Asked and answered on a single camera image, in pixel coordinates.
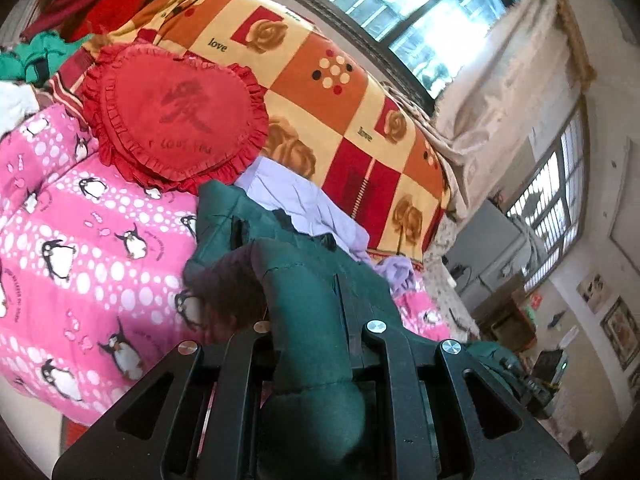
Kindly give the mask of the green quilted puffer jacket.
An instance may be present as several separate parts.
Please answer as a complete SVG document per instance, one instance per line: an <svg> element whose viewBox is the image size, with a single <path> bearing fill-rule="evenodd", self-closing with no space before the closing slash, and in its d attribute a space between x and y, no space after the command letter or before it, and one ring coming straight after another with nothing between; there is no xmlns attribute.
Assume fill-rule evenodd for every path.
<svg viewBox="0 0 640 480"><path fill-rule="evenodd" d="M374 388L356 382L349 325L403 328L385 282L331 237L294 231L217 181L198 192L196 246L184 269L213 334L268 321L274 362L259 412L258 474L264 479L367 479L363 452Z"/></svg>

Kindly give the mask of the device with green light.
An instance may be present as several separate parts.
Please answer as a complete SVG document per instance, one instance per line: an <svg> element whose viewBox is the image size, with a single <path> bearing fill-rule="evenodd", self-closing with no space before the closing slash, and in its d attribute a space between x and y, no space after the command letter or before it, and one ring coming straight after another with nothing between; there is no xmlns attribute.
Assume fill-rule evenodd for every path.
<svg viewBox="0 0 640 480"><path fill-rule="evenodd" d="M532 376L549 385L559 385L566 372L568 355L565 350L544 350L536 359Z"/></svg>

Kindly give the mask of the grey cabinet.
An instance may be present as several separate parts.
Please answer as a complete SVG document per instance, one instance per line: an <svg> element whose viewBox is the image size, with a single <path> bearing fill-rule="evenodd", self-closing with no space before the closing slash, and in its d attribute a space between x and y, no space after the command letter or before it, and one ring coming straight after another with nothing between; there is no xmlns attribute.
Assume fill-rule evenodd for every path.
<svg viewBox="0 0 640 480"><path fill-rule="evenodd" d="M544 240L518 214L508 217L489 200L446 252L454 290L473 312L510 278L536 270L548 258Z"/></svg>

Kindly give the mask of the pink penguin print quilt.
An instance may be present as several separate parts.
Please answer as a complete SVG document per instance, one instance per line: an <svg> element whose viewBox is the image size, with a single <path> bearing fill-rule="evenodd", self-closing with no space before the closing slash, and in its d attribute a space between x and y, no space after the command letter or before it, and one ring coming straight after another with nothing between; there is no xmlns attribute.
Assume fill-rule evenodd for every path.
<svg viewBox="0 0 640 480"><path fill-rule="evenodd" d="M223 342L238 332L217 338L208 307L184 280L198 246L197 209L198 196L142 188L103 165L96 140L62 105L8 132L1 141L6 380L87 426L180 341ZM448 335L424 289L390 296L405 328Z"/></svg>

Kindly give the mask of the lilac folded garment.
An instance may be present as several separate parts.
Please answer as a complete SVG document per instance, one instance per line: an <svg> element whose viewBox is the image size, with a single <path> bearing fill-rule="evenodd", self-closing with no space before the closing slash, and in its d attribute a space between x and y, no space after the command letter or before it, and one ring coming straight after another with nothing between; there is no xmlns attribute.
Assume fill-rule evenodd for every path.
<svg viewBox="0 0 640 480"><path fill-rule="evenodd" d="M332 235L349 257L370 266L388 281L394 297L424 289L422 278L409 258L390 256L374 262L367 252L370 242L367 231L341 211L321 188L285 166L259 156L234 185L265 209L287 214L295 231L312 236Z"/></svg>

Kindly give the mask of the red heart ruffled pillow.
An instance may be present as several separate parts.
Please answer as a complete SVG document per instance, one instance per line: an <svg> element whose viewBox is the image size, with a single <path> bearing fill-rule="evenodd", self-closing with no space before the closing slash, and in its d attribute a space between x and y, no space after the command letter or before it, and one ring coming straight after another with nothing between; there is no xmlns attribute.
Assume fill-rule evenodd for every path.
<svg viewBox="0 0 640 480"><path fill-rule="evenodd" d="M231 184L268 138L265 91L238 64L112 44L80 92L101 162L144 188L196 194L210 180Z"/></svg>

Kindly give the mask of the orange red rose blanket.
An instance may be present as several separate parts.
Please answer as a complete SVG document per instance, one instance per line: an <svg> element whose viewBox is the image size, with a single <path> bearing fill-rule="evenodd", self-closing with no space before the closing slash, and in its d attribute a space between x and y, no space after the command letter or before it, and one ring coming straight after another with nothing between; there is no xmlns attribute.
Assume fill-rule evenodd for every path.
<svg viewBox="0 0 640 480"><path fill-rule="evenodd" d="M434 148L390 94L316 26L271 0L154 0L111 40L250 68L265 155L311 180L379 254L420 260L450 199Z"/></svg>

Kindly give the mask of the teal green garment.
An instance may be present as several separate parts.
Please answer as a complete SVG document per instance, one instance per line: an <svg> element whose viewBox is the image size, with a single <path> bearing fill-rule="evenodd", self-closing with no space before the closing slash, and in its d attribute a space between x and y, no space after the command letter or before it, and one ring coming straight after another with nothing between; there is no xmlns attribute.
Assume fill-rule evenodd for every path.
<svg viewBox="0 0 640 480"><path fill-rule="evenodd" d="M54 30L40 32L29 42L1 51L0 79L41 87L92 37L67 42Z"/></svg>

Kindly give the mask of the framed wall picture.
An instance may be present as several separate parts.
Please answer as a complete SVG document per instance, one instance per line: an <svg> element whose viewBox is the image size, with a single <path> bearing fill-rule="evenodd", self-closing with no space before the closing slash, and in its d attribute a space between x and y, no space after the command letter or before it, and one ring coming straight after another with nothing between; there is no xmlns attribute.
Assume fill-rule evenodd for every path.
<svg viewBox="0 0 640 480"><path fill-rule="evenodd" d="M601 321L620 367L626 370L639 353L639 327L626 302L618 297Z"/></svg>

